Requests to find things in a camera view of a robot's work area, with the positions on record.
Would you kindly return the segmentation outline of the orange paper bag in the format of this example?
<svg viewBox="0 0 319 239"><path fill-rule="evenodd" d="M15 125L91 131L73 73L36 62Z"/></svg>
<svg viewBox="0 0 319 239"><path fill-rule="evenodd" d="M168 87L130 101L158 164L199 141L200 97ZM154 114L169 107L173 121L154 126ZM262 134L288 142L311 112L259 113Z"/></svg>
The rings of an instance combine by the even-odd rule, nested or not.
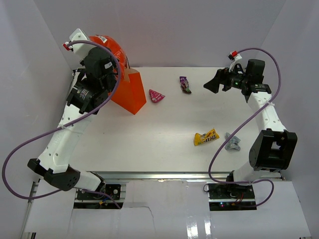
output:
<svg viewBox="0 0 319 239"><path fill-rule="evenodd" d="M145 105L147 100L139 71L133 68L124 70L124 76L111 100L134 115Z"/></svg>

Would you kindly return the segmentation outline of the purple candy packet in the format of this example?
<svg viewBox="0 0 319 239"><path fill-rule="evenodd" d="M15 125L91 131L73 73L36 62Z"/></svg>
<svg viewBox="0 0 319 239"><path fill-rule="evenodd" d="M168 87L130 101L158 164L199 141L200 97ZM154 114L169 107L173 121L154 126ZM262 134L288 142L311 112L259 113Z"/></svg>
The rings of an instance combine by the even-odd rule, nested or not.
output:
<svg viewBox="0 0 319 239"><path fill-rule="evenodd" d="M185 76L179 77L180 87L183 93L191 94L191 90L189 88L189 82Z"/></svg>

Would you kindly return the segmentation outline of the pink snack packet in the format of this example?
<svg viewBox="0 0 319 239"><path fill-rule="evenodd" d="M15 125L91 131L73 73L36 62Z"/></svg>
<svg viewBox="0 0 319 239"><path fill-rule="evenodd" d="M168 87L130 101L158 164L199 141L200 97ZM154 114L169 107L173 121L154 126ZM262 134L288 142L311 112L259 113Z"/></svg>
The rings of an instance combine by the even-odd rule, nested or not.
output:
<svg viewBox="0 0 319 239"><path fill-rule="evenodd" d="M149 89L149 95L150 95L151 101L153 103L158 103L165 98L165 95L163 95L157 91L154 91L152 89Z"/></svg>

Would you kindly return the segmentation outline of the yellow candy packet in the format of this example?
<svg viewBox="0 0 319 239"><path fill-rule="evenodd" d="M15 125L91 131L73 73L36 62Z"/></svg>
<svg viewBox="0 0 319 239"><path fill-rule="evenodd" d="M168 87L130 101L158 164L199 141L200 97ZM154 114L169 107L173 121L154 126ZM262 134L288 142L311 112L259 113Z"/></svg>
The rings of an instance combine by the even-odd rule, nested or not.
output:
<svg viewBox="0 0 319 239"><path fill-rule="evenodd" d="M216 130L213 128L209 132L204 134L196 133L194 136L194 145L198 146L200 144L216 140L219 138L219 134L216 132Z"/></svg>

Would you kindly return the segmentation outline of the silver snack packet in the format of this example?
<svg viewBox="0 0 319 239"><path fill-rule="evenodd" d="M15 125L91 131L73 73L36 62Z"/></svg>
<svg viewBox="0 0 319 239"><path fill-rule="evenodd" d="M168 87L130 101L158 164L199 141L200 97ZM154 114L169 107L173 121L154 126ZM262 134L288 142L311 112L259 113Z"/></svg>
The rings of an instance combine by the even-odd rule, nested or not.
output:
<svg viewBox="0 0 319 239"><path fill-rule="evenodd" d="M224 148L226 150L237 150L240 151L241 147L239 146L241 139L237 136L233 136L229 141L226 143Z"/></svg>

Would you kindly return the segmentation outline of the red chips bag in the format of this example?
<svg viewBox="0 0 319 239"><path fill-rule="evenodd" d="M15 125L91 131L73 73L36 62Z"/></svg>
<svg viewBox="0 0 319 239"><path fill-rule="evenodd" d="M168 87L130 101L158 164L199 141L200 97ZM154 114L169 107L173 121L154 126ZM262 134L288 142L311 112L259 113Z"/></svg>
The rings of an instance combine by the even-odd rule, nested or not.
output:
<svg viewBox="0 0 319 239"><path fill-rule="evenodd" d="M122 70L127 69L127 56L124 52L123 48L111 37L106 35L93 35L89 36L90 40L93 42L99 43L104 47L107 47L111 50L111 52L115 55L115 57L119 60L120 66Z"/></svg>

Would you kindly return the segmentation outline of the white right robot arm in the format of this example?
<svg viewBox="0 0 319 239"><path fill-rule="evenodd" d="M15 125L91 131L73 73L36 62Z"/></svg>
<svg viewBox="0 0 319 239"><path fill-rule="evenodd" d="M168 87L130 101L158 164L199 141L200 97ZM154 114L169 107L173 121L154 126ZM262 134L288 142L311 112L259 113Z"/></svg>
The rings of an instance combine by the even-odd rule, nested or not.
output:
<svg viewBox="0 0 319 239"><path fill-rule="evenodd" d="M255 119L260 132L249 150L248 161L227 178L230 183L226 184L225 192L232 199L243 193L244 182L252 183L266 172L286 170L298 140L296 133L282 124L270 101L271 89L263 84L264 68L264 61L250 59L246 69L239 63L232 64L231 68L217 70L214 78L204 84L204 88L215 94L220 85L223 91L239 89L249 107L258 113Z"/></svg>

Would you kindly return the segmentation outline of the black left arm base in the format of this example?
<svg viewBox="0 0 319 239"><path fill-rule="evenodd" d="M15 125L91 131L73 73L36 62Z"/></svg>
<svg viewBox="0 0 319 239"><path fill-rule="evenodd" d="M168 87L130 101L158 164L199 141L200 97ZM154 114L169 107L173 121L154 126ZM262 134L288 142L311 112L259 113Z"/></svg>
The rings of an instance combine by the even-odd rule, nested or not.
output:
<svg viewBox="0 0 319 239"><path fill-rule="evenodd" d="M111 196L114 200L119 200L121 195L121 185L120 184L106 184L104 191L105 194ZM100 194L93 194L88 192L83 192L78 190L75 197L77 200L99 200L99 201L109 201L110 199L106 196Z"/></svg>

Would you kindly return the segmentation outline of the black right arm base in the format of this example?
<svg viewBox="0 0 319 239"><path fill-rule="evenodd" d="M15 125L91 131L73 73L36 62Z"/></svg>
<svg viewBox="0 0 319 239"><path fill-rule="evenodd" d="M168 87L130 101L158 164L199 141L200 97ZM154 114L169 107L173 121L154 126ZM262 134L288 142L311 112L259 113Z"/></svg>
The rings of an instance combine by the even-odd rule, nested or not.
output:
<svg viewBox="0 0 319 239"><path fill-rule="evenodd" d="M209 183L203 191L208 195L211 212L257 210L252 186Z"/></svg>

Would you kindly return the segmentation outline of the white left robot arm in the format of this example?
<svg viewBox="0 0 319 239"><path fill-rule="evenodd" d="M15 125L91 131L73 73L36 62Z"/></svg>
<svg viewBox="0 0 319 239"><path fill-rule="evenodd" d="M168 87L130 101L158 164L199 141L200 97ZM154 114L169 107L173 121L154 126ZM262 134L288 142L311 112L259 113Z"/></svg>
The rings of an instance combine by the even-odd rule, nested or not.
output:
<svg viewBox="0 0 319 239"><path fill-rule="evenodd" d="M95 199L105 194L103 179L70 166L69 160L86 127L98 113L117 82L117 66L110 53L93 47L82 60L67 97L64 113L46 149L27 166L62 191L85 189Z"/></svg>

